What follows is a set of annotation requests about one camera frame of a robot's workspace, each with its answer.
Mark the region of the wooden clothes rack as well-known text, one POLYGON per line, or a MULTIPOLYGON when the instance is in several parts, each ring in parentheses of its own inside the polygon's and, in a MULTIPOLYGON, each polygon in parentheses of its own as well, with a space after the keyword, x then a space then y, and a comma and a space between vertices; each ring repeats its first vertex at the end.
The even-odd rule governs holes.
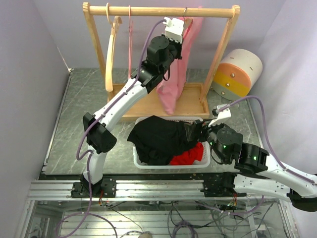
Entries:
MULTIPOLYGON (((106 57, 102 52, 94 17, 96 15, 106 16, 106 6, 93 6, 89 2, 84 2, 82 8, 100 65, 101 74, 105 78, 106 57)), ((180 7, 131 7, 131 16, 183 17, 183 13, 184 8, 180 7)), ((114 17, 128 16, 128 7, 110 6, 109 14, 114 17)), ((186 83, 176 103, 176 116, 197 116, 207 119, 210 116, 207 94, 240 15, 240 6, 233 5, 232 8, 188 8, 186 15, 187 17, 222 17, 227 19, 205 82, 186 83)), ((107 92, 107 99, 111 100, 122 88, 123 84, 113 83, 113 92, 107 92)))

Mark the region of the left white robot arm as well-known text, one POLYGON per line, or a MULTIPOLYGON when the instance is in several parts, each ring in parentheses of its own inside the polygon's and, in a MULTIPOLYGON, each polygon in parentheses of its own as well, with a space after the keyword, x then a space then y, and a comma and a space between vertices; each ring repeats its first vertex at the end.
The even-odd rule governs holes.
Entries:
POLYGON ((115 146, 117 139, 111 133, 123 115, 140 99, 147 96, 169 74, 171 64, 182 58, 184 38, 174 39, 162 34, 147 40, 138 68, 127 83, 103 108, 93 115, 83 116, 88 155, 86 170, 81 178, 84 192, 95 197, 101 191, 102 167, 107 153, 115 146))

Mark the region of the pink t shirt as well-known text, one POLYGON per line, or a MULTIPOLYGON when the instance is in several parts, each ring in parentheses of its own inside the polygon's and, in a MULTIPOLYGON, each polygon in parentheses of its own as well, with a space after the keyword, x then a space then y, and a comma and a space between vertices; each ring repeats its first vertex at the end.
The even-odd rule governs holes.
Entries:
POLYGON ((169 79, 162 81, 157 86, 158 97, 168 115, 175 112, 176 102, 183 92, 191 47, 201 30, 204 20, 202 17, 188 17, 187 19, 192 20, 192 22, 184 32, 182 59, 177 59, 171 64, 170 73, 165 74, 165 76, 169 76, 169 79))

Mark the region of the red t shirt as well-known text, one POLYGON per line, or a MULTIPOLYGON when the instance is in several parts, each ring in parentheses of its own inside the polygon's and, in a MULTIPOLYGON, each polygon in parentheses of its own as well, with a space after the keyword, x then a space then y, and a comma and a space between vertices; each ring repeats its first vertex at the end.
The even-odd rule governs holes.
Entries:
POLYGON ((174 156, 170 162, 173 166, 193 165, 195 161, 201 161, 203 158, 204 146, 198 142, 195 147, 183 152, 181 155, 174 156))

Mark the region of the light wooden hanger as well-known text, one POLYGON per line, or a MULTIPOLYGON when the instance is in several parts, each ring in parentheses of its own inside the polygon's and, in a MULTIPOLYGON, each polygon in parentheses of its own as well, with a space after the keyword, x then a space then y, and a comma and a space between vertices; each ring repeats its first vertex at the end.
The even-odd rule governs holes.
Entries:
POLYGON ((122 23, 120 16, 115 16, 114 20, 110 20, 109 16, 109 3, 106 4, 106 16, 111 26, 111 33, 109 36, 107 56, 106 56, 106 67, 105 67, 105 88, 108 93, 113 92, 113 81, 112 81, 112 69, 114 62, 114 51, 115 51, 115 40, 120 24, 122 23))

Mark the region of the black printed t shirt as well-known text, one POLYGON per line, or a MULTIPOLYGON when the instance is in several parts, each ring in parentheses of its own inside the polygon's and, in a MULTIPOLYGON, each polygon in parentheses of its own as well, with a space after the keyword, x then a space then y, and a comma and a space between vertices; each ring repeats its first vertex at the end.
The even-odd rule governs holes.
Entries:
POLYGON ((187 141, 184 123, 151 116, 133 127, 127 141, 135 145, 142 163, 167 166, 174 156, 181 155, 198 143, 187 141))

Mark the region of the round pastel drawer cabinet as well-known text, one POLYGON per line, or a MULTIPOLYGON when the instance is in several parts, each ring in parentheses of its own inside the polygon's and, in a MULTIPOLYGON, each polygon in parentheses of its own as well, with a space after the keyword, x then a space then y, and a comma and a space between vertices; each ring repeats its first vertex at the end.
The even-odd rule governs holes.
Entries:
POLYGON ((262 61, 256 54, 235 49, 221 60, 211 88, 225 99, 236 101, 249 94, 262 71, 262 61))

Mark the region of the pink wire hanger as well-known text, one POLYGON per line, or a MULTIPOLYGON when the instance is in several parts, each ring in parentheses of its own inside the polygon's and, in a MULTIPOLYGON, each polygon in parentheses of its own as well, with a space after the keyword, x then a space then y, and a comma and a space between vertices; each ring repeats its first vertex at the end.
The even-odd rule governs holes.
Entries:
POLYGON ((128 20, 129 20, 129 36, 128 36, 128 78, 131 77, 131 69, 132 69, 132 29, 133 29, 133 21, 131 19, 131 6, 128 6, 128 20))

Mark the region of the aluminium mounting rail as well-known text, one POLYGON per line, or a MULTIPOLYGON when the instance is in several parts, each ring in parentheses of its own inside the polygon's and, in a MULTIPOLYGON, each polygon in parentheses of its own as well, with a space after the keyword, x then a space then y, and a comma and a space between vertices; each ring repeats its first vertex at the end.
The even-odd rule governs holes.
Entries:
MULTIPOLYGON (((89 196, 71 195, 72 180, 36 180, 31 183, 27 199, 35 201, 88 201, 89 196)), ((240 197, 285 199, 289 188, 270 180, 244 179, 237 189, 240 197)), ((202 180, 118 180, 110 191, 97 194, 93 201, 142 201, 142 200, 204 200, 216 197, 232 198, 233 193, 211 191, 202 180)))

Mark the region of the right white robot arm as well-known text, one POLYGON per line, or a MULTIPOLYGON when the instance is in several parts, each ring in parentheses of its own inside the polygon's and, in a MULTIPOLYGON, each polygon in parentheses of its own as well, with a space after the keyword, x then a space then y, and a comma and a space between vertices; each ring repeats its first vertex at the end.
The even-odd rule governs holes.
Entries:
POLYGON ((317 177, 278 163, 265 149, 243 142, 228 125, 206 125, 196 120, 184 125, 189 142, 206 142, 221 165, 235 172, 210 173, 202 192, 206 197, 257 194, 290 202, 296 209, 317 210, 317 177))

